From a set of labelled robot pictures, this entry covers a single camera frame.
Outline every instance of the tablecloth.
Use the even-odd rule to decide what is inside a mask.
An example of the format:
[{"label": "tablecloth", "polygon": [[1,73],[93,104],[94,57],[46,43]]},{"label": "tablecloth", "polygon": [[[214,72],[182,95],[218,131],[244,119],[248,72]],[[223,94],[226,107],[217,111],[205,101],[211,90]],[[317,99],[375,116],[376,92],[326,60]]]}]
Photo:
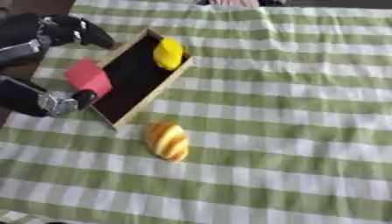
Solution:
[{"label": "tablecloth", "polygon": [[[72,13],[117,42],[147,27],[178,39],[194,66],[118,131],[88,109],[12,114],[0,130],[4,215],[111,224],[392,220],[391,10],[77,0]],[[34,80],[71,91],[65,70],[107,54],[54,47]],[[143,142],[144,125],[160,121],[178,122],[190,137],[184,162],[155,157]]]}]

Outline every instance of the bread roll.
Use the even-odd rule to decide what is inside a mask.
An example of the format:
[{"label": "bread roll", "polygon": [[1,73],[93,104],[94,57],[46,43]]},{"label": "bread roll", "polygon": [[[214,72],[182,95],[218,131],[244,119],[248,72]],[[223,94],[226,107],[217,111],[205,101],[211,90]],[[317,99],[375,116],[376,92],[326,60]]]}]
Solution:
[{"label": "bread roll", "polygon": [[175,122],[156,122],[149,125],[144,138],[153,152],[161,158],[180,161],[188,155],[188,137]]}]

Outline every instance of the robotic arm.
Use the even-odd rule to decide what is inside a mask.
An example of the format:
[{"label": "robotic arm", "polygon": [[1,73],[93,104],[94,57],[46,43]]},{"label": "robotic arm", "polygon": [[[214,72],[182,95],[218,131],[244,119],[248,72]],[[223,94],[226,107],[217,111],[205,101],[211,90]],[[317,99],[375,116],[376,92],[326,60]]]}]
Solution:
[{"label": "robotic arm", "polygon": [[[26,13],[0,21],[0,69],[25,63],[51,46],[93,44],[110,49],[114,40],[84,18]],[[89,89],[70,97],[58,96],[29,80],[0,74],[0,107],[29,116],[62,116],[84,109],[97,98]]]}]

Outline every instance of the yellow lemon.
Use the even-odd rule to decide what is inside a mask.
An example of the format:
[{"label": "yellow lemon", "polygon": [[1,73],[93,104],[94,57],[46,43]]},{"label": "yellow lemon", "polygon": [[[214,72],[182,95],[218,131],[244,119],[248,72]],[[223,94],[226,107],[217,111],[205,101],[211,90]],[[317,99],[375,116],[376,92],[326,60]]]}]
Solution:
[{"label": "yellow lemon", "polygon": [[163,38],[154,49],[153,57],[157,64],[167,70],[175,70],[181,64],[184,48],[175,39]]}]

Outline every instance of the white stripe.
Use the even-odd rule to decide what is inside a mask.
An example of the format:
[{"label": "white stripe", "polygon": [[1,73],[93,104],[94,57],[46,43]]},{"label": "white stripe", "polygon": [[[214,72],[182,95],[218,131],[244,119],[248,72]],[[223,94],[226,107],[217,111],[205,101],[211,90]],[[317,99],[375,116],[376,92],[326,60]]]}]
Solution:
[{"label": "white stripe", "polygon": [[271,21],[257,20],[247,21],[212,21],[207,19],[186,18],[156,18],[156,17],[121,17],[106,16],[100,14],[73,14],[76,17],[86,18],[97,24],[106,25],[148,25],[170,27],[192,27],[194,29],[227,30],[235,28],[238,31],[263,31],[308,33],[308,34],[357,34],[357,35],[392,35],[392,29],[387,26],[358,26],[358,25],[326,25],[326,24],[272,24]]},{"label": "white stripe", "polygon": [[[131,41],[135,34],[124,32],[111,32],[110,35],[115,38],[117,42]],[[173,39],[177,39],[185,46],[191,47],[212,47],[216,50],[220,49],[235,49],[235,50],[253,50],[253,51],[266,51],[277,50],[285,53],[351,53],[358,55],[376,55],[376,56],[389,56],[392,45],[356,45],[356,44],[332,44],[328,42],[316,43],[303,43],[303,42],[280,42],[276,39],[269,38],[264,40],[256,39],[238,39],[238,38],[203,38],[195,36],[179,36],[179,35],[165,35]],[[66,54],[76,54],[79,58],[80,55],[88,54],[86,49],[66,49],[65,47],[57,47]],[[50,51],[51,55],[58,55],[56,51]],[[109,54],[106,50],[94,50],[91,57],[96,59],[104,57]]]},{"label": "white stripe", "polygon": [[[152,11],[159,9],[160,11],[206,11],[206,12],[226,12],[226,11],[244,11],[243,8],[238,7],[227,7],[219,5],[208,5],[208,6],[198,6],[195,4],[188,3],[153,3],[149,1],[140,0],[137,3],[134,1],[108,1],[108,0],[95,0],[86,1],[79,0],[78,5],[86,5],[92,7],[102,7],[102,5],[107,5],[109,8],[113,9],[128,9],[142,10],[142,11]],[[374,9],[345,9],[345,8],[304,8],[304,7],[260,7],[258,9],[262,14],[270,15],[290,15],[290,16],[307,16],[307,17],[332,17],[332,18],[390,18],[392,10],[374,10]]]},{"label": "white stripe", "polygon": [[211,67],[234,70],[259,70],[273,73],[326,74],[358,77],[391,77],[392,66],[345,65],[322,63],[296,63],[282,60],[224,59],[217,57],[193,57],[195,67]]},{"label": "white stripe", "polygon": [[[33,118],[11,114],[4,127],[21,130],[51,131],[79,134],[86,137],[115,137],[140,140],[143,125],[128,124],[114,132],[104,122],[88,122],[60,118]],[[369,143],[317,142],[308,139],[222,134],[187,130],[191,147],[219,148],[220,150],[259,151],[299,157],[325,157],[376,163],[392,163],[392,146]]]},{"label": "white stripe", "polygon": [[351,102],[392,102],[392,90],[368,87],[315,86],[284,82],[181,77],[172,84],[172,88],[238,95],[309,97]]},{"label": "white stripe", "polygon": [[[31,182],[31,181],[23,181],[14,178],[1,178],[2,182],[10,183],[11,185],[24,185],[24,186],[36,186],[40,187],[43,183],[39,182]],[[52,185],[53,189],[63,189],[63,185]],[[86,188],[86,191],[91,192],[93,195],[99,194],[99,190]],[[279,216],[284,216],[287,221],[286,223],[291,223],[293,220],[301,220],[302,223],[314,223],[313,221],[317,218],[318,220],[322,220],[324,223],[352,223],[352,222],[360,222],[362,224],[381,224],[382,222],[378,220],[360,220],[354,218],[345,218],[345,217],[335,217],[335,216],[324,216],[318,214],[307,214],[307,213],[294,213],[289,211],[278,211],[275,209],[258,209],[258,208],[250,208],[245,206],[233,206],[233,205],[224,205],[224,204],[215,204],[204,201],[197,200],[189,200],[189,199],[172,199],[160,196],[152,196],[141,193],[127,193],[127,192],[114,192],[115,196],[119,199],[128,200],[132,202],[132,204],[136,205],[170,205],[170,206],[162,206],[160,209],[144,209],[141,210],[140,207],[134,206],[128,209],[129,214],[142,214],[150,217],[158,217],[158,218],[166,218],[180,221],[194,221],[197,223],[212,223],[212,221],[218,221],[220,217],[215,217],[214,210],[219,209],[224,212],[224,214],[230,214],[230,212],[234,210],[243,211],[244,209],[248,212],[248,215],[251,214],[267,214],[267,216],[255,217],[254,222],[260,223],[265,221],[265,217],[270,217],[271,219],[275,219]],[[5,193],[0,194],[0,197],[9,198],[9,196]],[[12,197],[11,199],[24,200],[20,195],[17,197]],[[172,209],[175,208],[181,209],[182,213],[180,213],[177,217],[172,217],[168,214],[172,214]]]},{"label": "white stripe", "polygon": [[[24,159],[19,158],[12,151],[35,151],[37,156],[30,159]],[[40,159],[46,158],[46,155],[57,157],[57,154],[63,155],[64,153],[66,153],[69,158],[85,157],[88,154],[93,161],[85,161],[88,165],[78,166],[79,162],[74,159],[68,159],[67,161],[64,161],[63,164],[52,163],[52,160],[50,159]],[[337,195],[339,197],[362,198],[368,200],[389,200],[389,191],[392,190],[392,182],[385,180],[329,177],[306,173],[290,173],[210,164],[174,164],[167,163],[159,158],[125,157],[115,154],[39,148],[14,143],[9,143],[5,149],[0,151],[0,159],[12,159],[19,162],[40,165],[59,165],[61,167],[76,168],[79,170],[129,173],[132,175],[143,175],[164,179],[183,179],[214,185],[268,188],[278,191]],[[120,161],[120,164],[125,164],[125,166],[112,163],[115,161]],[[45,203],[45,198],[49,189],[51,189],[50,185],[43,185],[41,188],[31,189],[31,198],[29,198],[29,200]],[[67,198],[68,200],[74,199],[69,193]],[[100,203],[96,203],[96,209],[107,210],[108,207],[105,207],[106,204],[107,203],[102,203],[102,201],[100,201]],[[66,203],[66,205],[78,206],[77,204],[70,205],[69,203]]]},{"label": "white stripe", "polygon": [[3,215],[1,218],[6,218],[10,221],[17,221],[17,220],[24,218],[26,215],[27,215],[26,213],[9,211],[7,214]]},{"label": "white stripe", "polygon": [[392,130],[392,115],[351,115],[333,112],[311,112],[300,109],[250,108],[159,99],[153,103],[154,106],[148,109],[153,113],[334,128]]},{"label": "white stripe", "polygon": [[[99,60],[109,52],[89,51],[86,49],[66,49],[56,47],[51,49],[47,57],[52,59],[90,58]],[[272,73],[290,74],[325,74],[358,77],[391,78],[392,66],[333,64],[327,61],[321,63],[297,63],[282,60],[230,59],[220,57],[193,56],[194,67],[210,67],[216,69],[257,70]]]}]

